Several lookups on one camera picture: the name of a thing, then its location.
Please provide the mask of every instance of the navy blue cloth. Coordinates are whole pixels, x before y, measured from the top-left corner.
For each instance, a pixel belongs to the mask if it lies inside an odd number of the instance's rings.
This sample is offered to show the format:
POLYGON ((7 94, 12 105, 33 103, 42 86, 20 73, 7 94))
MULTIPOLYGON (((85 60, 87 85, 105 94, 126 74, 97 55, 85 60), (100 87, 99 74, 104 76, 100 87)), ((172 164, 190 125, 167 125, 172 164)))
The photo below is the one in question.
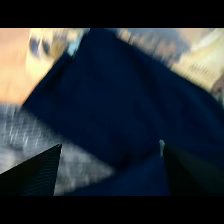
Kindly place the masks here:
POLYGON ((221 106, 105 29, 65 53, 23 106, 117 170, 72 195, 168 195, 160 139, 224 167, 221 106))

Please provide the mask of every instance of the orange surface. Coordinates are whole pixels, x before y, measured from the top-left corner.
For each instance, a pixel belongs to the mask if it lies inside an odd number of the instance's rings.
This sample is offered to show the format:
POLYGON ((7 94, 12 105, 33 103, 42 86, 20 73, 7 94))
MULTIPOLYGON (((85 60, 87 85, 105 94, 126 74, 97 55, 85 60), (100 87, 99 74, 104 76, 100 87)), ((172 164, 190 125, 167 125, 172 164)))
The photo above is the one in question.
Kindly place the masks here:
POLYGON ((26 72, 29 28, 0 28, 0 103, 22 104, 35 86, 26 72))

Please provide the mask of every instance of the gray textured fabric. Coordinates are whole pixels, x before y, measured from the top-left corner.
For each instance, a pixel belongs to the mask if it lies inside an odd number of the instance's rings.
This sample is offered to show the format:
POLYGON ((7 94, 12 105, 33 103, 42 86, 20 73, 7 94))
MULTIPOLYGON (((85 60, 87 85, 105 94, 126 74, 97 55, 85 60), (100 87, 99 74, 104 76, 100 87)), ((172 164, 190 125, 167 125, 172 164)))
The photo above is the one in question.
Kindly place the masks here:
POLYGON ((0 105, 0 173, 62 143, 55 195, 102 180, 113 169, 14 105, 0 105))

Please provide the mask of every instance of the black triangular object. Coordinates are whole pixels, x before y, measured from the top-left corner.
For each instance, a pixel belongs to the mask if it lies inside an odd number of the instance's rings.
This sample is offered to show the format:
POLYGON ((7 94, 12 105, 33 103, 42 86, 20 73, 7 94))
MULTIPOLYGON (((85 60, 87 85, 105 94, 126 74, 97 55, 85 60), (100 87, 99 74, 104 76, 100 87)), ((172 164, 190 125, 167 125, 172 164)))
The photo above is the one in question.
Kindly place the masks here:
POLYGON ((0 196, 53 196, 62 145, 0 175, 0 196))

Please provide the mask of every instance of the dark blue fabric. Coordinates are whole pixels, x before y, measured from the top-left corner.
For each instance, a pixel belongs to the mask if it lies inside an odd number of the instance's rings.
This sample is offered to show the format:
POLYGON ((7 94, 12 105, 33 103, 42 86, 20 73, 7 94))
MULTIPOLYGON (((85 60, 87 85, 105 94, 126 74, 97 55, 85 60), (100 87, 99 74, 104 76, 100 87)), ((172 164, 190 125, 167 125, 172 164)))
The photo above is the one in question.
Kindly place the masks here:
POLYGON ((108 30, 91 29, 24 107, 117 170, 74 195, 168 195, 159 139, 224 167, 221 106, 108 30))

